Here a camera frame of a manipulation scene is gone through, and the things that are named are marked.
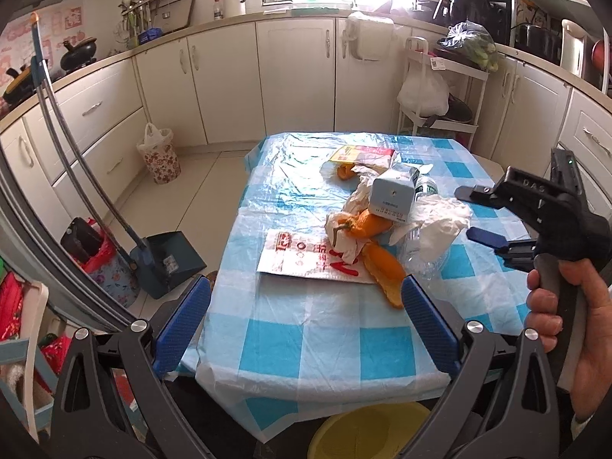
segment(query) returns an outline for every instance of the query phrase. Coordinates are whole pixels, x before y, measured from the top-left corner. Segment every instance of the countertop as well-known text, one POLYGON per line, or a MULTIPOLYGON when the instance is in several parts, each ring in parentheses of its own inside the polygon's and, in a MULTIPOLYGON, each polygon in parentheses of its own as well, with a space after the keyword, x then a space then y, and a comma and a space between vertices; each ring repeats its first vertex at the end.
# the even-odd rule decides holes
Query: countertop
MULTIPOLYGON (((72 82, 81 79, 88 74, 91 74, 94 71, 102 69, 104 67, 108 67, 116 62, 120 62, 125 59, 129 59, 139 53, 146 52, 147 50, 160 46, 162 44, 168 43, 170 41, 174 41, 176 39, 185 38, 186 36, 190 36, 193 34, 201 33, 203 31, 208 31, 211 29, 218 29, 220 27, 225 26, 233 26, 234 24, 244 24, 246 22, 258 22, 272 19, 288 19, 288 18, 307 18, 307 19, 330 19, 330 18, 347 18, 352 10, 333 10, 329 11, 326 9, 321 9, 320 13, 308 13, 304 14, 304 11, 293 11, 286 10, 282 11, 274 11, 271 13, 259 12, 259 13, 251 13, 242 16, 232 17, 229 19, 223 19, 221 21, 212 21, 206 22, 205 24, 200 24, 199 26, 187 27, 186 29, 182 29, 180 31, 175 31, 173 33, 162 36, 161 38, 155 39, 154 41, 148 42, 146 44, 137 46, 133 50, 128 50, 126 52, 113 55, 112 57, 107 57, 102 60, 98 60, 92 65, 88 65, 76 72, 73 72, 69 75, 64 76, 61 79, 57 79, 57 81, 53 82, 53 90, 57 91, 61 88, 64 88, 71 84, 72 82)), ((363 12, 368 15, 377 16, 377 17, 388 17, 393 19, 393 21, 399 26, 409 26, 417 29, 422 29, 434 33, 439 33, 446 35, 448 29, 446 27, 437 26, 436 24, 430 24, 429 22, 418 21, 416 19, 411 19, 408 17, 400 17, 395 15, 387 15, 387 14, 377 14, 372 12, 363 12)), ((609 98, 605 94, 603 94, 600 90, 595 88, 593 85, 587 83, 586 81, 580 79, 579 77, 573 75, 572 73, 562 69, 561 67, 556 66, 553 63, 547 62, 544 59, 540 59, 534 55, 529 53, 525 53, 523 51, 517 50, 516 48, 511 48, 509 46, 505 46, 502 44, 497 44, 497 49, 500 53, 504 55, 508 55, 510 57, 521 60, 525 63, 529 63, 539 69, 545 70, 546 72, 552 74, 553 76, 558 77, 562 81, 570 84, 574 88, 582 91, 584 94, 592 98, 594 101, 599 103, 603 108, 605 108, 608 112, 612 114, 612 98, 609 98)), ((28 110, 32 109, 38 104, 38 99, 36 95, 30 97, 21 105, 19 105, 16 109, 8 113, 3 119, 0 120, 0 133, 4 131, 8 126, 13 124, 13 122, 17 121, 21 116, 23 116, 28 110)))

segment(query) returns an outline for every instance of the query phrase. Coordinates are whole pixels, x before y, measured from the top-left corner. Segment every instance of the screw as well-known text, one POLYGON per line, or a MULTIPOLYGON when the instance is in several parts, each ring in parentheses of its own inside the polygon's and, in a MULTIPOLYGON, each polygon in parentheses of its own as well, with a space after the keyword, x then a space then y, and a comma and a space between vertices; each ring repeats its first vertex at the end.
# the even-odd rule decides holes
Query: screw
POLYGON ((537 334, 537 331, 534 330, 533 328, 527 328, 525 330, 525 336, 530 339, 530 340, 537 340, 539 335, 537 334))
POLYGON ((145 331, 147 329, 147 322, 144 319, 138 319, 134 321, 130 326, 130 329, 134 333, 140 333, 141 331, 145 331))
POLYGON ((470 331, 472 333, 482 333, 484 328, 485 327, 481 323, 479 323, 478 321, 468 321, 467 322, 467 329, 468 329, 468 331, 470 331))
POLYGON ((87 328, 79 328, 75 333, 77 340, 84 340, 89 335, 90 331, 87 328))

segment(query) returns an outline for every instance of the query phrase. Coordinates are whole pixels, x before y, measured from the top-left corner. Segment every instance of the green vegetables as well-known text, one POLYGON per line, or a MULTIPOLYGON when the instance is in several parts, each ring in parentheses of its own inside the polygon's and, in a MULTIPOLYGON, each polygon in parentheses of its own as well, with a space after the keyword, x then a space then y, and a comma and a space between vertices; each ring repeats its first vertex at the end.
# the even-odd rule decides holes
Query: green vegetables
POLYGON ((498 69, 498 55, 493 38, 480 24, 466 21, 449 29, 446 38, 438 40, 445 50, 464 55, 486 72, 498 69))

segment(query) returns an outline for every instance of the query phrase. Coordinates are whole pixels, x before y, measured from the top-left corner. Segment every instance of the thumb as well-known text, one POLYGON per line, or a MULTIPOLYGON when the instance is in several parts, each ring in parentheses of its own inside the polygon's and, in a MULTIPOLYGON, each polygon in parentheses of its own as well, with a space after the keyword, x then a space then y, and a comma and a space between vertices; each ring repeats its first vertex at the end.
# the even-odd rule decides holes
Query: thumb
POLYGON ((571 285, 581 286, 589 308, 610 305, 608 287, 589 259, 577 262, 559 261, 559 272, 571 285))

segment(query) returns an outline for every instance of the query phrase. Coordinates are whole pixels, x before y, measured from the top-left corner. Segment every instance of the blue checkered tablecloth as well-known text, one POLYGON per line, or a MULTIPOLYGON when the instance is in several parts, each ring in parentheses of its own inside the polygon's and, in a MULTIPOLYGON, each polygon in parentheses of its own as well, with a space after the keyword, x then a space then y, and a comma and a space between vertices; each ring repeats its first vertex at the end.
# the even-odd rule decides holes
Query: blue checkered tablecloth
MULTIPOLYGON (((460 185, 491 185, 459 143, 368 133, 286 133, 245 157, 250 171, 212 302, 182 364, 244 428, 266 442, 290 424, 379 402, 436 397, 436 370, 404 311, 376 285, 257 273, 270 229, 312 233, 342 208, 357 181, 340 182, 326 163, 347 143, 396 149, 403 162, 431 163, 443 196, 460 185)), ((527 238, 505 209, 472 206, 473 226, 527 238)), ((428 292, 466 319, 518 334, 527 313, 526 275, 462 232, 428 292)))

